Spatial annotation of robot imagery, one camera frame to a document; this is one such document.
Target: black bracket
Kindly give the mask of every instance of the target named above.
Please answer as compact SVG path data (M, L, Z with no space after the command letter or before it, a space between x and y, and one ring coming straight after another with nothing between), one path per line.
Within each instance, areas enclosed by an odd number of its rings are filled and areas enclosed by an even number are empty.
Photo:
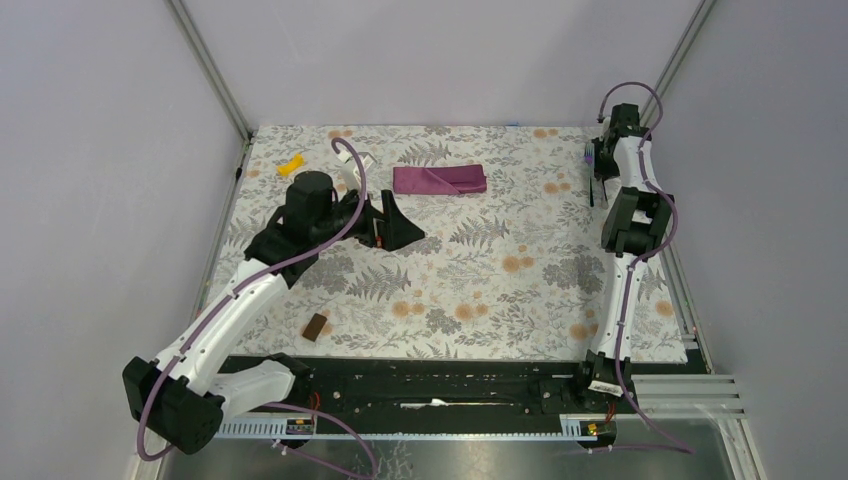
M645 212L651 222L633 220L637 210ZM671 205L661 196L635 187L624 187L604 223L601 246L617 257L625 253L638 256L650 252L660 246L670 219Z
M130 413L138 421L153 384L162 372L153 362L135 357L124 367L124 389L130 404ZM181 451L192 454L212 440L224 413L224 398L206 394L200 396L187 387L188 381L166 378L153 400L147 419L147 428Z
M606 134L603 138L598 137L592 140L595 179L605 182L620 176L621 173L614 158L618 140L625 137L642 137L647 132L647 127L639 125L639 107L630 103L612 107L610 125Z
M624 379L624 385L635 398L633 381L630 379L632 370L633 364L630 362L630 358L621 361L621 376ZM583 361L580 369L574 375L571 393L576 403L590 412L605 410L611 400L619 401L619 398L612 396L611 393L590 390L589 386L593 381L618 385L613 358L607 358L604 354L596 355L591 351L586 352L586 360Z

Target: white object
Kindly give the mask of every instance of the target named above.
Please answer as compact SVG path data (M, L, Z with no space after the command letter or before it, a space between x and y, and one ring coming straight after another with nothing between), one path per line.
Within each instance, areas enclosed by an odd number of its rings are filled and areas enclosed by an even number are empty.
M362 187L362 177L359 176L359 168L353 160L353 155L347 150L342 150L336 157L342 162L341 174L344 178L345 186L348 190L359 190ZM368 169L374 165L376 160L374 156L368 152L359 152L359 159L362 160L362 166L365 167L365 174L368 174Z
M279 362L265 360L237 373L216 375L209 393L225 398L221 410L224 422L268 402L289 396L294 375Z
M165 365L174 356L179 356L186 339L209 312L226 296L232 295L233 288L265 268L268 265L255 259L241 262L227 289L209 303L177 340L156 355L159 364ZM288 290L281 275L265 274L250 283L215 315L191 348L182 355L170 377L185 377L188 388L198 395L212 392L223 396L225 420L265 403L285 399L291 391L294 375L278 362L265 361L231 375L218 375L218 370L253 321L267 312Z
M609 117L604 119L604 130L609 128ZM642 146L642 155L645 160L646 177L642 177L642 171L639 167L639 143L642 141L640 137L624 137L620 138L615 145L613 159L618 164L618 170L621 178L621 187L635 187L642 192L654 193L648 188L646 181L650 181L652 185L659 188L656 178L654 177L654 168L651 165L651 142L645 141ZM640 218L634 220L644 220L643 212L636 212ZM612 262L607 267L606 291L604 292L603 302L603 319L600 322L598 333L592 340L589 350L596 355L603 354L606 358L615 358L615 343L618 338L619 330L624 329L621 341L621 351L619 359L624 360L631 356L630 350L630 332L633 329L633 322L636 317L636 298L639 296L639 285L642 277L645 275L645 262L639 262L633 267L633 275L630 277L630 296L627 299L627 311L622 324L621 307L624 302L624 290L627 286L627 273L630 264L636 258L635 255L625 253L622 257L613 257ZM593 381L589 386L590 390L598 392L611 393L616 396L622 395L622 390L619 385L606 382Z

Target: black mount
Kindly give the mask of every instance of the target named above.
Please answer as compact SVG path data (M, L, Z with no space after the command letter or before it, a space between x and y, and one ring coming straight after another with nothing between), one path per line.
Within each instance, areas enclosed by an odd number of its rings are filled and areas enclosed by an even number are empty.
M642 137L647 132L647 127L639 125L639 107L630 103L622 103L612 107L610 126L606 134L603 138L598 137L592 140L595 152L595 179L605 182L610 178L620 176L621 173L613 155L618 139L632 136Z
M625 367L626 373L622 373L630 376L632 370L633 375L700 375L707 371L697 350L687 350L686 355L687 363L636 363ZM231 356L221 367L221 373L235 373L266 358ZM607 396L602 408L586 408L581 397L574 394L577 390L574 383L584 366L582 362L341 357L293 357L293 360L309 366L306 376L309 383L304 381L300 389L293 389L286 403L308 407L310 396L318 394L321 411L341 419L363 435L559 434L561 414L600 412L602 418L609 406L607 401L616 403L619 415L634 413L625 399L612 396ZM433 398L452 405L419 409L401 405L429 403ZM638 403L638 394L633 398ZM265 408L257 411L276 412ZM598 421L581 422L581 426L585 430L591 423L597 425ZM321 433L345 433L334 424L322 425ZM598 437L597 442L587 442L585 446L598 448L611 441L610 433Z
M621 376L628 391L633 390L633 381L630 379L633 365L630 357L621 362ZM615 359L607 358L604 354L596 355L591 350L586 352L586 360L580 364L580 369L574 375L572 383L572 396L584 409L590 412L600 412L609 406L610 401L618 401L617 397L610 393L590 390L589 385L593 381L599 381L610 385L618 385L615 375Z
M138 357L124 367L124 389L130 413L136 421L141 419L144 402L161 374L155 362L145 362ZM165 379L159 395L153 400L147 428L184 453L192 454L209 443L218 432L224 418L221 411L224 398L208 393L201 397L189 390L187 384L185 377Z
M633 220L636 211L645 212L650 223ZM656 193L624 187L618 193L601 233L601 246L617 257L636 256L660 246L671 219L671 206Z
M424 231L398 209L390 190L381 192L383 212L365 200L365 206L344 238L356 238L366 247L393 251L424 238ZM359 202L359 192L351 190L341 200L333 188L333 179L323 172L298 174L286 190L286 204L278 207L268 225L244 251L245 257L274 265L305 253L329 240L347 224ZM318 260L313 255L283 268L279 273L291 288Z

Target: small brown object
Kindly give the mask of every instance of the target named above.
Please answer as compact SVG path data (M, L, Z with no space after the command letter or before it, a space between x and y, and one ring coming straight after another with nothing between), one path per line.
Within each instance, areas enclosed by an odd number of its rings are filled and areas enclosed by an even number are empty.
M318 334L321 333L321 330L324 329L324 324L327 323L327 317L321 315L320 313L316 313L312 315L312 320L306 324L306 328L303 329L303 333L301 336L309 341L314 342L318 338Z

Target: orange flower pattern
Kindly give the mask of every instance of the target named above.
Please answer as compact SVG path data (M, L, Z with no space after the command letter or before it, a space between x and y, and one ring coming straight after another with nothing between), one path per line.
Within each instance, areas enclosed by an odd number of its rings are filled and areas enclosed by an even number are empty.
M541 127L262 127L211 282L217 295L267 223L292 178L276 174L293 152L330 173L329 140L342 137L377 163L375 193L394 166L480 163L488 191L462 197L398 195L400 211L426 233L404 249L353 240L321 254L298 288L275 303L235 353L579 361L603 323L609 257L598 246L607 216L588 206L583 142L595 130ZM617 187L607 185L613 199ZM658 258L635 292L633 358L685 361ZM298 341L316 313L329 321L316 342Z

